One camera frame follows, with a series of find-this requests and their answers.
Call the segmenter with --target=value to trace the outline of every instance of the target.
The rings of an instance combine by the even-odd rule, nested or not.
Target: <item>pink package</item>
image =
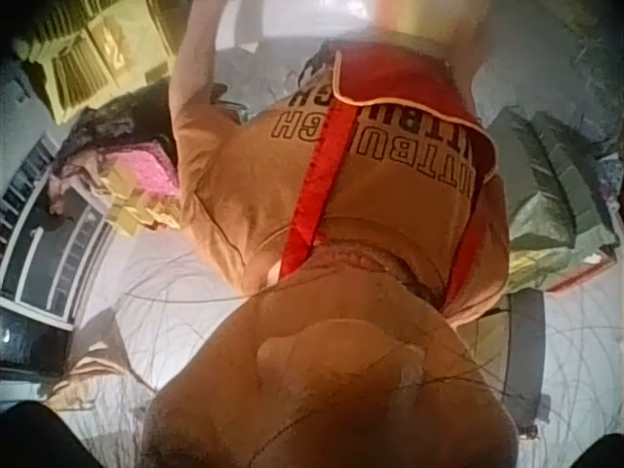
[[[136,178],[136,185],[147,193],[179,197],[176,168],[158,143],[135,144],[109,156],[124,164]]]

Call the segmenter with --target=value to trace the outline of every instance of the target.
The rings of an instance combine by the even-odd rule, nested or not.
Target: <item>skin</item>
[[[225,3],[191,8],[174,118],[211,95]],[[157,395],[140,465],[515,466],[517,433],[481,370],[442,315],[389,271],[320,248],[251,297]]]

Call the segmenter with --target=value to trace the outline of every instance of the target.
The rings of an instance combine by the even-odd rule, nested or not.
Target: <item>plastic bag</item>
[[[335,37],[376,26],[446,44],[458,22],[476,24],[489,0],[230,0],[218,50],[277,37]]]

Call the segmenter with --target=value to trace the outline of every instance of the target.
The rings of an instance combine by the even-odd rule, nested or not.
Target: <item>red strap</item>
[[[357,112],[356,106],[339,99],[332,101],[294,208],[291,229],[282,256],[280,278],[289,276],[299,268],[312,251],[323,211],[347,152]],[[481,180],[476,180],[475,196],[479,195],[482,184]],[[486,228],[485,222],[479,216],[470,217],[451,268],[445,307],[457,298],[468,281]]]
[[[280,278],[299,268],[312,251],[325,205],[347,152],[357,113],[358,108],[354,105],[339,99],[331,102],[294,208]]]

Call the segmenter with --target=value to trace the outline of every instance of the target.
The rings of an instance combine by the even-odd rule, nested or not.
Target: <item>red apron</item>
[[[486,177],[495,167],[493,144],[476,119],[465,110],[454,85],[443,78],[438,63],[386,45],[350,43],[338,49],[340,54],[334,68],[335,98],[294,208],[280,278],[292,274],[312,251],[325,205],[347,151],[359,105],[411,105],[466,127],[477,155],[474,158],[473,209]],[[370,67],[370,63],[375,63],[375,67]],[[391,94],[380,95],[378,90],[391,90]],[[455,253],[443,310],[457,298],[469,279],[486,228],[480,216],[470,216]]]

